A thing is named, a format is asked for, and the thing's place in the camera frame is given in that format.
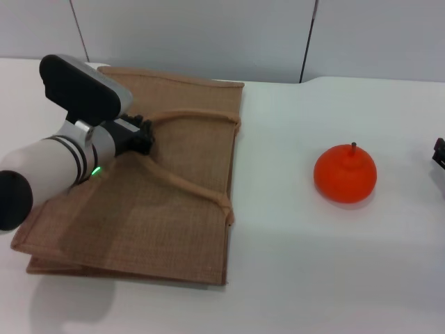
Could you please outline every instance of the orange fruit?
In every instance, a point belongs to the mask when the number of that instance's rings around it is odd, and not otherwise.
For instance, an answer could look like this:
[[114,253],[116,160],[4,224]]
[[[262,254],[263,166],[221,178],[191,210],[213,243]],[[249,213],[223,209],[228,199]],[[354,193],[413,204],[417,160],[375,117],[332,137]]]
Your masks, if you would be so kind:
[[338,145],[318,158],[314,181],[330,200],[355,203],[371,194],[377,182],[377,168],[371,156],[355,143]]

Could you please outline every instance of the green indicator light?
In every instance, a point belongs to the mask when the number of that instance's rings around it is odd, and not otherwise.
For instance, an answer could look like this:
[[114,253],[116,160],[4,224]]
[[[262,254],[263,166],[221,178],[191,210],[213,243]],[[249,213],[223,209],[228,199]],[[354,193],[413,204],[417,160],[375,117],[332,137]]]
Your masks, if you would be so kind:
[[91,175],[94,175],[95,173],[97,173],[100,170],[100,167],[97,167],[96,169],[94,169],[94,171],[91,173]]

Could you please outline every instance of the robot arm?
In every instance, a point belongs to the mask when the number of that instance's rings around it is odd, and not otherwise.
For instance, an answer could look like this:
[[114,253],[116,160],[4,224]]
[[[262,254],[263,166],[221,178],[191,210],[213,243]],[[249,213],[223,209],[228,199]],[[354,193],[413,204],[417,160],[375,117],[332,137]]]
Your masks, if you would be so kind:
[[89,179],[98,167],[135,150],[149,154],[151,122],[127,116],[131,93],[69,56],[40,63],[45,95],[68,111],[49,138],[7,154],[0,162],[0,230],[13,230],[31,210]]

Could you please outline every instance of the table surface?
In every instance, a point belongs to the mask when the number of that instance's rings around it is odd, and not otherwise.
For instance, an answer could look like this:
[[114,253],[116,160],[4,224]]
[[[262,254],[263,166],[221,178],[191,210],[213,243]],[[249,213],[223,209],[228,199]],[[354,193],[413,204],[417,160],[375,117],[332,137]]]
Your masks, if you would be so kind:
[[[0,158],[53,134],[38,61],[0,60]],[[248,82],[234,159],[228,284],[31,276],[0,236],[2,333],[443,333],[445,83],[324,77]],[[323,199],[312,171],[357,142],[378,182]]]

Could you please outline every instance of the white wall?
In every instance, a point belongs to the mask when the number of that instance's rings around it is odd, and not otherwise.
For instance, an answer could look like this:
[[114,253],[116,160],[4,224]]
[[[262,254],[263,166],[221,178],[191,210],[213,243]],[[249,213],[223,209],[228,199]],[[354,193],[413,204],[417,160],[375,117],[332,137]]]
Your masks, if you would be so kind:
[[320,0],[304,81],[445,81],[445,0]]
[[86,59],[68,0],[0,0],[0,57]]
[[314,0],[73,0],[91,61],[298,82]]

